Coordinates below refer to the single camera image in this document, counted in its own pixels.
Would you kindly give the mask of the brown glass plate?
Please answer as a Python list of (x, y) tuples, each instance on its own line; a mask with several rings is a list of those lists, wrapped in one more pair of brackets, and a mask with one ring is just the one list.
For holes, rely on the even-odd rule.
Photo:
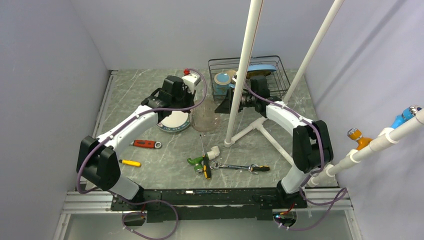
[(212, 132), (217, 129), (221, 122), (221, 115), (215, 113), (216, 108), (217, 105), (212, 99), (205, 99), (191, 111), (191, 126), (198, 132)]

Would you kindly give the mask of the green rimmed white plate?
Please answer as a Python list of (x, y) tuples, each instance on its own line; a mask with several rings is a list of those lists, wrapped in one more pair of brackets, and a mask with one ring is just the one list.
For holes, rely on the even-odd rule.
[(191, 125), (190, 114), (182, 111), (173, 111), (171, 115), (167, 116), (157, 124), (157, 127), (166, 133), (179, 133)]

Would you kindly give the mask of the blue butterfly mug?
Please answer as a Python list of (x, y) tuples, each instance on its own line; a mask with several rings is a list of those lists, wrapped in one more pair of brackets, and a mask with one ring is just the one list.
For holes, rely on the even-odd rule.
[(227, 90), (234, 87), (233, 75), (227, 72), (217, 73), (214, 76), (214, 95), (218, 99), (222, 99), (226, 96)]

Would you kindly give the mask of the white ceramic bowl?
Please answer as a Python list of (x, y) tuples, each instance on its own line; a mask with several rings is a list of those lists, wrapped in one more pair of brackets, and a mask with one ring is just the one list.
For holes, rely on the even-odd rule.
[(228, 75), (229, 79), (232, 81), (234, 76), (237, 74), (237, 71), (234, 69), (229, 69), (225, 73)]

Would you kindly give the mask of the blue plate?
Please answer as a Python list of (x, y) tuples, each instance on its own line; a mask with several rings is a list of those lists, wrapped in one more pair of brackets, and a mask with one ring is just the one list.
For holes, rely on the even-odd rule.
[(258, 71), (273, 73), (277, 71), (277, 67), (271, 64), (253, 64), (253, 65), (249, 65), (247, 68), (248, 73), (258, 72)]

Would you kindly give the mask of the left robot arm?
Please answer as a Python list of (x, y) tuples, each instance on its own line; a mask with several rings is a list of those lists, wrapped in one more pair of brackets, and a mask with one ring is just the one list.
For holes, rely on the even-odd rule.
[(194, 105), (197, 74), (183, 77), (169, 75), (162, 84), (125, 120), (111, 130), (97, 136), (85, 137), (80, 143), (76, 172), (103, 191), (111, 191), (124, 198), (131, 210), (144, 203), (144, 189), (121, 174), (119, 155), (146, 130), (171, 115), (172, 110), (188, 112)]

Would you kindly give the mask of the white pvc elbow fitting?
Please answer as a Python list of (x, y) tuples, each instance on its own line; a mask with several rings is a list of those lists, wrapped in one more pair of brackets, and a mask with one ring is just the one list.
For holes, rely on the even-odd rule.
[(210, 151), (207, 152), (207, 157), (209, 160), (214, 160), (219, 157), (220, 155), (220, 149), (218, 146), (213, 146)]

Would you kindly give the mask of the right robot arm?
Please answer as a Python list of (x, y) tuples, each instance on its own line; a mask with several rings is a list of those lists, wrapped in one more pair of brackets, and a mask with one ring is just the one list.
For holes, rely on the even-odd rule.
[(264, 118), (281, 126), (292, 136), (294, 165), (278, 183), (276, 203), (287, 208), (295, 201), (295, 194), (312, 175), (325, 169), (333, 157), (333, 149), (327, 124), (322, 120), (310, 120), (289, 108), (279, 97), (272, 96), (264, 75), (250, 78), (250, 88), (241, 96), (238, 111), (254, 108)]

